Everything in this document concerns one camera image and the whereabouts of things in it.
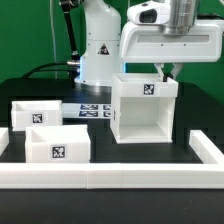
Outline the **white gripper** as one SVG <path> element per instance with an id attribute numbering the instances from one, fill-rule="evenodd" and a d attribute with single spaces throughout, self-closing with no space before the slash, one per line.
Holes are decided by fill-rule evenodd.
<path id="1" fill-rule="evenodd" d="M 158 25 L 128 22 L 122 31 L 120 57 L 127 63 L 155 63 L 160 81 L 166 81 L 163 63 L 174 63 L 174 79 L 182 63 L 216 62 L 222 51 L 222 20 L 197 20 L 182 36 L 165 35 Z"/>

